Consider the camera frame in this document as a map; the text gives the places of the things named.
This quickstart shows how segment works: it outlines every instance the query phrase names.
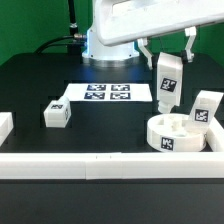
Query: printed marker sheet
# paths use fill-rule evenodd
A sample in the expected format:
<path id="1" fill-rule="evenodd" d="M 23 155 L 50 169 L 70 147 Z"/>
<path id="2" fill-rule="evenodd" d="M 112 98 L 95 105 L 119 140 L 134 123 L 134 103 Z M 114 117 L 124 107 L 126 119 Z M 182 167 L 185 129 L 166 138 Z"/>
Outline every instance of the printed marker sheet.
<path id="1" fill-rule="evenodd" d="M 70 101 L 152 101 L 148 84 L 69 84 L 64 96 Z"/>

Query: green background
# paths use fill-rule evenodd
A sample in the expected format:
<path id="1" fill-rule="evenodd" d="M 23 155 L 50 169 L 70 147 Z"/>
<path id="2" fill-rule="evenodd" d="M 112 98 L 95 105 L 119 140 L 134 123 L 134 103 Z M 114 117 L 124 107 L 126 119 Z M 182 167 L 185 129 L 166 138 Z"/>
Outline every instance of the green background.
<path id="1" fill-rule="evenodd" d="M 92 23 L 91 0 L 74 0 L 80 32 Z M 34 52 L 41 44 L 69 34 L 67 0 L 1 0 L 0 4 L 0 65 L 11 56 Z M 194 52 L 206 53 L 224 66 L 224 24 L 202 27 L 193 47 Z M 184 32 L 154 38 L 152 52 L 178 52 L 185 48 Z"/>

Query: white plastic part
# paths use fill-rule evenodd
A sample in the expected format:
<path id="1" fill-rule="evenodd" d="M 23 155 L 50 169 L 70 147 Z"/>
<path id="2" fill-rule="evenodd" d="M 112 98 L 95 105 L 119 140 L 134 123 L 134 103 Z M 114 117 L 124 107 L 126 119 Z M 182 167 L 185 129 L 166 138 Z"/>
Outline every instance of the white plastic part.
<path id="1" fill-rule="evenodd" d="M 187 60 L 188 62 L 193 62 L 194 54 L 191 52 L 191 48 L 194 44 L 194 40 L 197 35 L 196 27 L 190 27 L 185 29 L 185 35 L 189 37 L 187 45 L 185 47 L 186 53 L 187 53 Z"/>
<path id="2" fill-rule="evenodd" d="M 180 57 L 160 53 L 157 64 L 157 100 L 161 113 L 170 113 L 180 105 L 183 63 Z"/>
<path id="3" fill-rule="evenodd" d="M 141 52 L 145 55 L 145 57 L 148 59 L 149 69 L 152 70 L 152 56 L 153 55 L 148 49 L 146 49 L 145 46 L 147 45 L 148 45 L 147 38 L 138 39 L 138 47 L 141 50 Z"/>
<path id="4" fill-rule="evenodd" d="M 96 0 L 95 21 L 103 45 L 159 36 L 222 22 L 222 0 Z"/>
<path id="5" fill-rule="evenodd" d="M 123 62 L 139 56 L 139 52 L 135 50 L 133 42 L 113 47 L 104 46 L 98 39 L 96 29 L 93 10 L 93 24 L 87 32 L 87 50 L 82 54 L 84 63 L 95 61 L 95 64 L 99 66 L 111 66 L 112 63 L 110 62 L 115 61 L 114 66 L 119 66 L 119 61 Z"/>
<path id="6" fill-rule="evenodd" d="M 214 152 L 224 152 L 224 129 L 214 117 L 209 125 L 206 140 Z"/>
<path id="7" fill-rule="evenodd" d="M 205 136 L 185 129 L 188 115 L 162 114 L 149 119 L 147 142 L 161 152 L 199 152 L 205 145 Z"/>
<path id="8" fill-rule="evenodd" d="M 59 100 L 53 100 L 44 111 L 46 127 L 64 128 L 71 117 L 70 102 L 62 96 Z"/>
<path id="9" fill-rule="evenodd" d="M 12 113 L 0 113 L 0 146 L 13 129 Z"/>
<path id="10" fill-rule="evenodd" d="M 0 156 L 0 179 L 108 178 L 224 178 L 224 153 L 3 153 Z"/>
<path id="11" fill-rule="evenodd" d="M 223 93 L 200 91 L 192 107 L 186 129 L 190 132 L 206 134 L 222 97 Z"/>

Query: black cable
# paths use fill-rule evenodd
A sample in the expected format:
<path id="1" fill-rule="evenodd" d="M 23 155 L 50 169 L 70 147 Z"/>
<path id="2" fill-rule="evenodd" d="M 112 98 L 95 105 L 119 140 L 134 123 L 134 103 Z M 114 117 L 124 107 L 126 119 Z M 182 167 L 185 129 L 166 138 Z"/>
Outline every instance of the black cable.
<path id="1" fill-rule="evenodd" d="M 70 34 L 78 33 L 78 26 L 76 24 L 74 0 L 68 0 L 69 18 L 70 18 Z"/>
<path id="2" fill-rule="evenodd" d="M 63 36 L 63 37 L 55 38 L 53 40 L 50 40 L 50 41 L 42 44 L 40 47 L 37 48 L 37 50 L 34 53 L 37 53 L 37 54 L 41 53 L 45 48 L 47 48 L 48 45 L 53 44 L 58 41 L 68 40 L 68 39 L 74 39 L 74 37 L 73 36 Z"/>
<path id="3" fill-rule="evenodd" d="M 41 54 L 44 50 L 46 50 L 47 48 L 49 48 L 49 47 L 60 47 L 60 46 L 66 46 L 66 47 L 68 47 L 68 46 L 77 46 L 77 47 L 83 47 L 85 45 L 85 43 L 82 43 L 82 42 L 80 42 L 80 43 L 61 43 L 61 44 L 49 44 L 49 45 L 47 45 L 47 46 L 45 46 L 45 48 L 43 48 L 43 49 L 41 49 L 41 51 L 38 51 L 37 53 L 38 54 Z"/>

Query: white block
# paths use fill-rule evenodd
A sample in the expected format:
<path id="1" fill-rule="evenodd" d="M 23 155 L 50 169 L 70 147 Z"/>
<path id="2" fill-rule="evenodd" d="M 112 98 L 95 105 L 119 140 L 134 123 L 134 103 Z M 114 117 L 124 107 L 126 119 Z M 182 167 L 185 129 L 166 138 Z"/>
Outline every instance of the white block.
<path id="1" fill-rule="evenodd" d="M 157 100 L 161 113 L 170 113 L 180 105 L 183 64 L 180 57 L 160 53 L 157 65 Z"/>
<path id="2" fill-rule="evenodd" d="M 206 134 L 222 97 L 223 93 L 220 92 L 200 91 L 189 115 L 186 130 Z"/>
<path id="3" fill-rule="evenodd" d="M 224 152 L 224 129 L 215 119 L 212 119 L 207 131 L 206 140 L 214 152 Z"/>
<path id="4" fill-rule="evenodd" d="M 95 159 L 86 161 L 86 179 L 121 179 L 122 161 L 113 159 L 114 155 L 121 153 L 96 154 Z"/>
<path id="5" fill-rule="evenodd" d="M 12 113 L 0 113 L 0 146 L 13 129 Z"/>
<path id="6" fill-rule="evenodd" d="M 64 128 L 71 117 L 70 102 L 63 96 L 59 100 L 53 100 L 44 111 L 46 127 Z"/>

